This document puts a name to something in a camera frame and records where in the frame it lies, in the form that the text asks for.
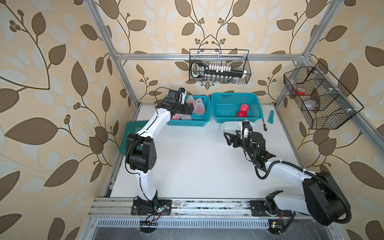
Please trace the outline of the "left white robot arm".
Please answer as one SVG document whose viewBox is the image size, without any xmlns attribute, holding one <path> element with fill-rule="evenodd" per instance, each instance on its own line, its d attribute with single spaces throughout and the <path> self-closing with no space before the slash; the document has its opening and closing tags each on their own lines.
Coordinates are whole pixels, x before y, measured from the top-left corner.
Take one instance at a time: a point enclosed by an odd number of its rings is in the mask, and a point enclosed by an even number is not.
<svg viewBox="0 0 384 240">
<path fill-rule="evenodd" d="M 137 177 L 139 195 L 137 204 L 149 212 L 158 208 L 158 195 L 151 170 L 157 160 L 155 139 L 176 114 L 191 115 L 193 104 L 186 103 L 187 91 L 169 89 L 168 95 L 155 106 L 155 113 L 146 125 L 126 138 L 126 170 Z"/>
</svg>

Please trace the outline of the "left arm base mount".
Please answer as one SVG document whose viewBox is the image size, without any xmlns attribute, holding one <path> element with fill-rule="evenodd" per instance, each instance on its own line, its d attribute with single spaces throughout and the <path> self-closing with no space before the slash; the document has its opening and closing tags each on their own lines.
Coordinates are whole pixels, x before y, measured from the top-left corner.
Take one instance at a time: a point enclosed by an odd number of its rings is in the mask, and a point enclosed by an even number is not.
<svg viewBox="0 0 384 240">
<path fill-rule="evenodd" d="M 172 200 L 154 198 L 153 201 L 134 198 L 131 215 L 133 216 L 149 216 L 151 214 L 161 214 L 169 216 L 172 211 Z"/>
</svg>

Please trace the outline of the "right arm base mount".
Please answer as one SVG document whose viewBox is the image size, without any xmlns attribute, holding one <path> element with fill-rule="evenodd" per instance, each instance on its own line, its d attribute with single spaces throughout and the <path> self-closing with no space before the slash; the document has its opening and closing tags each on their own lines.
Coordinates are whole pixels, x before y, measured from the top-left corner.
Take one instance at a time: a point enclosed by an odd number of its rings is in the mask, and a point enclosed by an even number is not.
<svg viewBox="0 0 384 240">
<path fill-rule="evenodd" d="M 282 211 L 270 200 L 251 200 L 249 207 L 253 217 L 291 217 L 291 211 Z"/>
</svg>

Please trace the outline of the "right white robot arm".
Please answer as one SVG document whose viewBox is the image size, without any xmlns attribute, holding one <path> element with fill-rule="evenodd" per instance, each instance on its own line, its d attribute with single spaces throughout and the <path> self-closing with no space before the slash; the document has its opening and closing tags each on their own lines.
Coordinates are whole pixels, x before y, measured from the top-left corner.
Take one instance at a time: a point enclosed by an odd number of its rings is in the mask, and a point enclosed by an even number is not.
<svg viewBox="0 0 384 240">
<path fill-rule="evenodd" d="M 311 216 L 324 226 L 333 222 L 347 224 L 352 220 L 351 205 L 328 172 L 316 173 L 278 160 L 266 150 L 266 141 L 258 132 L 224 133 L 224 138 L 229 146 L 243 149 L 260 180 L 275 175 L 301 190 L 299 194 L 285 194 L 282 190 L 276 190 L 267 195 L 265 211 L 270 216 L 291 211 Z"/>
</svg>

